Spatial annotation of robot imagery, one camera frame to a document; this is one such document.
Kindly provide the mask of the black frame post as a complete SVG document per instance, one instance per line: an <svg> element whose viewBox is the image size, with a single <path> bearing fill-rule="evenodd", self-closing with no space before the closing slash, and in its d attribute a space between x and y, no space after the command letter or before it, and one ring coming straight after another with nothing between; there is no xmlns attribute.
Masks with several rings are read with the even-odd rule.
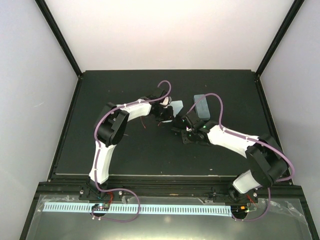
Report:
<svg viewBox="0 0 320 240"><path fill-rule="evenodd" d="M52 12L50 11L49 6L47 5L45 0L35 0L35 3L37 4L39 10L41 11L44 19L46 20L49 28L51 29L55 39L57 40L60 48L62 49L64 55L66 56L68 62L70 63L74 73L79 78L82 76L82 71L66 41L66 39L63 36L63 33L61 32Z"/></svg>
<svg viewBox="0 0 320 240"><path fill-rule="evenodd" d="M288 29L290 28L292 22L300 11L302 5L305 0L294 0L292 5L290 6L287 14L285 15L279 29L277 30L271 44L269 45L265 55L263 56L257 70L255 71L255 75L257 78L260 78L268 66L270 60L272 59L274 53L276 52L278 46L286 35Z"/></svg>

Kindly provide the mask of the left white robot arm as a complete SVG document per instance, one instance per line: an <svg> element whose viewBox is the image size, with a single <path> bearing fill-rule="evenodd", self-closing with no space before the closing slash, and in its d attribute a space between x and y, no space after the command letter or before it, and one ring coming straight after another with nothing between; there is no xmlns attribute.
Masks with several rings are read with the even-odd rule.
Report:
<svg viewBox="0 0 320 240"><path fill-rule="evenodd" d="M133 102L123 104L107 103L94 125L95 154L89 172L89 193L97 200L103 199L109 192L104 183L109 178L109 168L113 152L122 140L129 121L154 115L159 121L174 118L170 106L171 89L157 87L155 91Z"/></svg>

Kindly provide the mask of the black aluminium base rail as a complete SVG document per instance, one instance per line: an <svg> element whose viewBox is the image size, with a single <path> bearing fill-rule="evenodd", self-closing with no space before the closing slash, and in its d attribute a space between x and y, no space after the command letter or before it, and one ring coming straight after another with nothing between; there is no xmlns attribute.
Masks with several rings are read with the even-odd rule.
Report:
<svg viewBox="0 0 320 240"><path fill-rule="evenodd" d="M88 178L53 178L40 182L36 189L36 197L40 195L73 195L79 200L89 202L106 202L110 199L120 201L124 197L137 195L143 197L185 197L209 199L214 203L244 204L271 196L274 199L299 199L304 201L305 195L301 186L292 182L277 183L267 190L265 187L250 190L247 193L237 193L232 189L228 177L119 177L113 176L101 186L99 191Z"/></svg>

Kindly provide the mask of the left black frame post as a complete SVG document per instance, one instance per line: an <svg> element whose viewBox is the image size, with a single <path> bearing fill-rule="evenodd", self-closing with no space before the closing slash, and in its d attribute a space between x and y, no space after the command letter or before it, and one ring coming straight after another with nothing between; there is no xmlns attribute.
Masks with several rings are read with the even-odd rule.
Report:
<svg viewBox="0 0 320 240"><path fill-rule="evenodd" d="M49 28L51 29L55 39L57 40L60 48L62 49L64 55L66 56L68 62L70 63L74 73L79 78L82 76L82 71L66 41L66 39L63 36L63 33L61 32L52 12L50 11L49 6L47 5L45 0L35 0L35 3L37 4L39 10L41 11L44 19L46 20Z"/></svg>

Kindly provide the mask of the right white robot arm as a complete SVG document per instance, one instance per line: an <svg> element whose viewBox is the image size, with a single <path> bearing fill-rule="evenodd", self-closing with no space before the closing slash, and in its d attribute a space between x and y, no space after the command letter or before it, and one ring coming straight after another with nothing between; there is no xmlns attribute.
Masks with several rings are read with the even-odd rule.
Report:
<svg viewBox="0 0 320 240"><path fill-rule="evenodd" d="M182 135L192 143L206 143L220 146L244 157L249 170L237 176L228 187L228 198L240 201L247 192L259 187L271 187L288 170L289 162L270 135L261 137L246 135L200 119L194 111L181 118L185 128Z"/></svg>

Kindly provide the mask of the right circuit board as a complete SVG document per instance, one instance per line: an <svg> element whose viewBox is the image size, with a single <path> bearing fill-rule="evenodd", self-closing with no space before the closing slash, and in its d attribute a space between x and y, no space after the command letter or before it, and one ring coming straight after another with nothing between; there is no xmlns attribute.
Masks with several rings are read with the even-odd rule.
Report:
<svg viewBox="0 0 320 240"><path fill-rule="evenodd" d="M244 205L235 205L235 206L231 206L231 212L240 214L240 213L248 213L250 212L250 208L248 206L244 206Z"/></svg>

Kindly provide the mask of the black glasses case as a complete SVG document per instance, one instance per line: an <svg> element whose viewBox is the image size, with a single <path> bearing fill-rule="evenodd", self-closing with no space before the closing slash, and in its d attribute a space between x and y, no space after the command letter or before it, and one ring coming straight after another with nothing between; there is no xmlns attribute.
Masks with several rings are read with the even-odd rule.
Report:
<svg viewBox="0 0 320 240"><path fill-rule="evenodd" d="M192 128L191 125L189 123L188 120L188 116L187 115L180 115L177 114L174 118L174 120L172 121L172 127L171 130L176 133L176 134L182 134L183 131L185 132L191 132Z"/></svg>

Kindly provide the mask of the left circuit board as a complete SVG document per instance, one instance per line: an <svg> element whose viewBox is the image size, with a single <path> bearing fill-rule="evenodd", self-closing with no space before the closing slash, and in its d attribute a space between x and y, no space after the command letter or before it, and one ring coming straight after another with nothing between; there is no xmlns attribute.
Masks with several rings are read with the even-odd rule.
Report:
<svg viewBox="0 0 320 240"><path fill-rule="evenodd" d="M97 203L97 204L94 204L91 207L91 211L92 212L108 211L109 208L110 208L110 204L109 203Z"/></svg>

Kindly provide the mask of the light blue cloth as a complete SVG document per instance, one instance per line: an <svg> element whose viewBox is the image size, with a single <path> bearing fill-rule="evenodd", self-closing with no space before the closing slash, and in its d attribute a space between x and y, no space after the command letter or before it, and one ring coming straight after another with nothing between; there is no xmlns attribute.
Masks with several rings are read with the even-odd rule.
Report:
<svg viewBox="0 0 320 240"><path fill-rule="evenodd" d="M176 101L172 101L170 106L173 107L173 116L174 118L176 117L176 115L183 109L184 104L182 100L176 100ZM170 123L171 121L162 121L162 123Z"/></svg>

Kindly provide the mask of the green lined glasses case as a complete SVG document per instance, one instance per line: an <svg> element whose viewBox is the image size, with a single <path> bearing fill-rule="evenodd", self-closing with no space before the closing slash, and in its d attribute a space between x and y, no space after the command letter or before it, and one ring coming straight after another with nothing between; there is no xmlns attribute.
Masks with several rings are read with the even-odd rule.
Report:
<svg viewBox="0 0 320 240"><path fill-rule="evenodd" d="M211 115L205 95L196 94L193 96L193 101L196 103L194 108L197 116L204 121L208 121L211 118Z"/></svg>

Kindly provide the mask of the circuit board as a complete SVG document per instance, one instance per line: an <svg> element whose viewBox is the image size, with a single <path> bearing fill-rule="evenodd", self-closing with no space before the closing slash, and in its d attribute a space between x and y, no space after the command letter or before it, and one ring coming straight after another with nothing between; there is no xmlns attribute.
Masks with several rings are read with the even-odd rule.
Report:
<svg viewBox="0 0 320 240"><path fill-rule="evenodd" d="M109 203L97 203L97 204L94 204L91 207L91 211L92 212L108 211L109 208L110 208L110 204Z"/></svg>
<svg viewBox="0 0 320 240"><path fill-rule="evenodd" d="M240 214L240 213L248 213L250 212L250 208L248 206L244 206L244 205L235 205L235 206L231 206L231 212Z"/></svg>

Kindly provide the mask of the right black frame post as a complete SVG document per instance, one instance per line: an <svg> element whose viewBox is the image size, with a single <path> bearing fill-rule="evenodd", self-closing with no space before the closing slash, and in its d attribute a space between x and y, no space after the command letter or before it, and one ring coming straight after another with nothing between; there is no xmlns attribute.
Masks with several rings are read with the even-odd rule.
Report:
<svg viewBox="0 0 320 240"><path fill-rule="evenodd" d="M290 28L292 22L300 11L302 5L305 0L294 0L292 5L290 6L287 14L285 15L279 29L277 30L271 44L269 45L265 55L263 56L257 70L255 71L255 75L257 78L260 78L268 66L270 60L272 59L274 53L276 52L278 46L286 35L288 29Z"/></svg>

